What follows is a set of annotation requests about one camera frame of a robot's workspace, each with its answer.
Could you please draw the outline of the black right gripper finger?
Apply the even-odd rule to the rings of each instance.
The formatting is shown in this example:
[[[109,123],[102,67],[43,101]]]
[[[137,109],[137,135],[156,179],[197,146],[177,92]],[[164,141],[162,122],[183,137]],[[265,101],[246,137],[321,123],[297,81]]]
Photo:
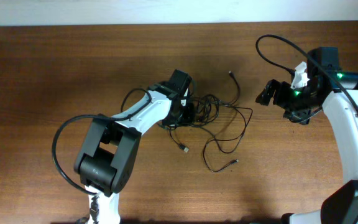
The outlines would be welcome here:
[[[279,89],[280,87],[280,82],[272,79],[270,81],[268,81],[268,83],[266,84],[265,88],[262,91],[263,95],[274,95],[274,93]]]
[[[260,105],[268,106],[273,95],[274,91],[264,90],[257,96],[255,102]]]

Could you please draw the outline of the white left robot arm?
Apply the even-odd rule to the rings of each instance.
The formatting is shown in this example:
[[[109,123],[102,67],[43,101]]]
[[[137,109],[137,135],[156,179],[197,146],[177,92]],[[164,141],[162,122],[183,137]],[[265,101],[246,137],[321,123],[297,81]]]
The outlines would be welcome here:
[[[191,84],[189,74],[175,70],[169,80],[150,85],[129,109],[92,120],[74,163],[81,183],[91,192],[89,219],[80,223],[121,221],[119,193],[131,176],[142,135],[155,123],[182,118]]]

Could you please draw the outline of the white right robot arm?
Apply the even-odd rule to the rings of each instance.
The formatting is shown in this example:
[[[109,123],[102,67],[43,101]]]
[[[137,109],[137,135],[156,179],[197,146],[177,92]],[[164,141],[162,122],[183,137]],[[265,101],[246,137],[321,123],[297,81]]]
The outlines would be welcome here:
[[[319,47],[308,56],[292,70],[291,83],[270,80],[255,101],[283,108],[284,118],[302,125],[324,112],[339,149],[344,185],[319,210],[287,213],[281,222],[358,223],[358,73],[342,71],[335,47]]]

